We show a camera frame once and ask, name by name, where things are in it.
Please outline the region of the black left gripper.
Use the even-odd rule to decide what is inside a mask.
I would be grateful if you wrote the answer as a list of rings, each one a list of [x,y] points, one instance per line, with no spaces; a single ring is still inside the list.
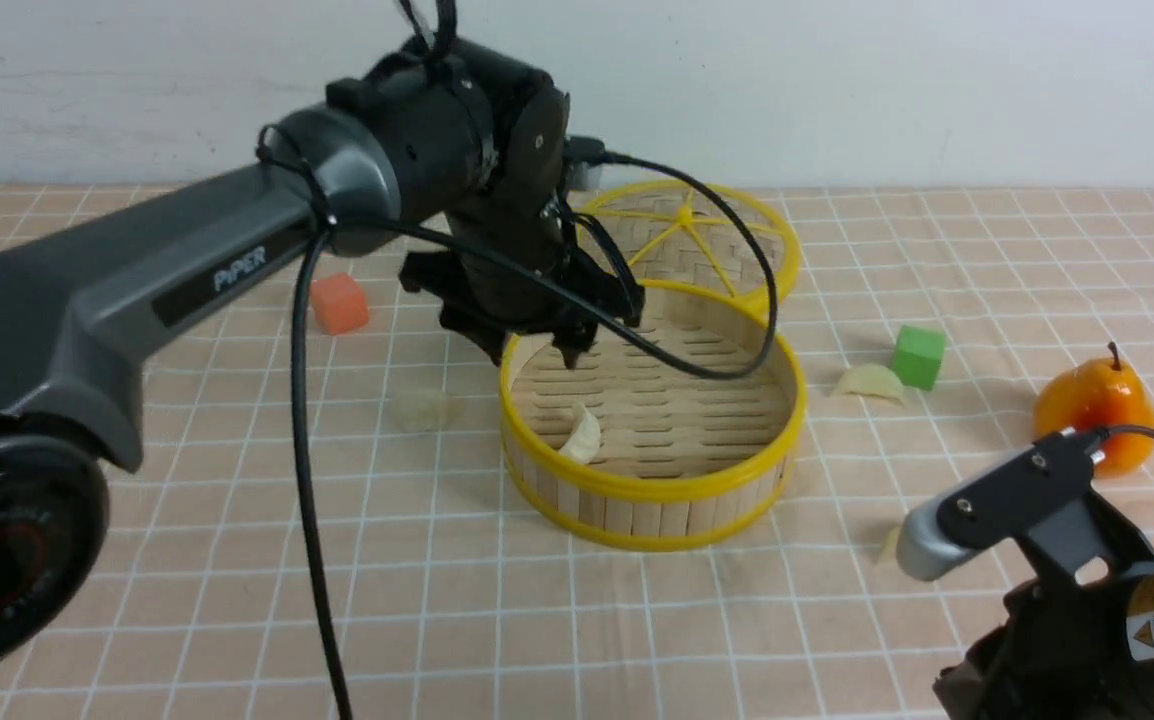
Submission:
[[[569,372],[594,346],[599,323],[539,282],[629,327],[640,324],[644,290],[632,275],[605,272],[577,245],[571,222],[480,197],[445,211],[445,222],[471,252],[409,252],[400,286],[436,297],[440,325],[472,342],[494,366],[501,365],[509,333],[550,333]]]

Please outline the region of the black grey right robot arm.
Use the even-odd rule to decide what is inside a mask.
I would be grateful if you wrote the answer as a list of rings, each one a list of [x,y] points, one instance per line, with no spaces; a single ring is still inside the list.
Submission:
[[[1154,719],[1154,565],[1069,593],[1033,582],[941,672],[952,719]]]

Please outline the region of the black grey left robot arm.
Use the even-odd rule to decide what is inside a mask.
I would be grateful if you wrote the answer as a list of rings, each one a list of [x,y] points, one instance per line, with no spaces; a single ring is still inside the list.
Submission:
[[[0,252],[0,661],[77,594],[110,522],[102,462],[143,462],[149,357],[315,252],[362,258],[444,215],[452,246],[400,284],[499,361],[550,333],[567,361],[644,292],[554,217],[569,97],[466,38],[414,36],[262,128],[256,159]]]

